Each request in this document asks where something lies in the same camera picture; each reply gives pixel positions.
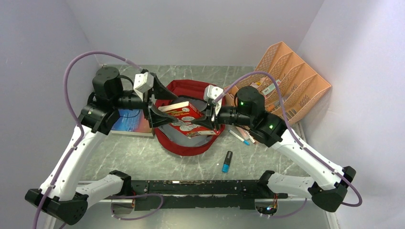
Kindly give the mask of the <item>red white paperback book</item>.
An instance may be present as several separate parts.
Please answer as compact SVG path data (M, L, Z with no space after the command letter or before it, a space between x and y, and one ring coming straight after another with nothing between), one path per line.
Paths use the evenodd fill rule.
M167 113L176 118L174 123L171 123L174 129L178 130L181 134L188 138L199 135L219 135L219 130L210 130L201 125L193 124L194 119L202 117L202 112L195 108L189 101L180 102L176 104L160 106L160 111Z

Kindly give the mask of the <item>blue Jane Eyre book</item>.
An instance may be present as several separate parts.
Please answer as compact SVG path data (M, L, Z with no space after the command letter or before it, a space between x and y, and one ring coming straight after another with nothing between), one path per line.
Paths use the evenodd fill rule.
M154 137L154 130L142 110L120 109L119 115L110 131L112 134Z

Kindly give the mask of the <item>red student backpack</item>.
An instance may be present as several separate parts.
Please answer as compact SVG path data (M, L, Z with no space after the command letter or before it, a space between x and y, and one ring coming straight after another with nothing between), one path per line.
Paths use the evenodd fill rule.
M178 96L176 100L161 100L155 102L157 107L189 101L199 111L206 108L203 99L204 90L208 83L195 80L173 80L167 89ZM196 156L207 151L219 135L197 135L187 137L179 130L167 124L154 129L159 143L168 151L179 156Z

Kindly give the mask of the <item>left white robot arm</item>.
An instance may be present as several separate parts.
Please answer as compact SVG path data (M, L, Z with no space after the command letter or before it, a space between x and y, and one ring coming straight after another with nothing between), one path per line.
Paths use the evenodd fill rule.
M131 80L133 89L129 91L123 89L123 78L113 67L96 72L92 80L94 92L77 117L78 124L63 156L46 181L38 189L29 189L24 197L38 210L73 225L100 200L110 196L127 198L134 193L131 177L117 170L89 185L78 185L91 154L120 118L121 109L141 110L152 128L174 122L174 117L158 110L152 102L153 98L177 98L156 74L142 70Z

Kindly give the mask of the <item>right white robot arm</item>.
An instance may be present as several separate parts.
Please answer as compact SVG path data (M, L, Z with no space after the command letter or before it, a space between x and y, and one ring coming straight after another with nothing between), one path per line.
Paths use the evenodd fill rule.
M223 89L207 86L203 94L207 107L203 116L193 123L211 130L220 125L247 126L257 142L290 158L308 174L297 177L268 170L261 176L257 188L262 197L292 194L310 198L327 212L336 212L344 204L348 187L356 175L354 168L341 167L307 145L287 122L265 110L265 98L256 88L245 86L238 90L236 106L221 106L223 95Z

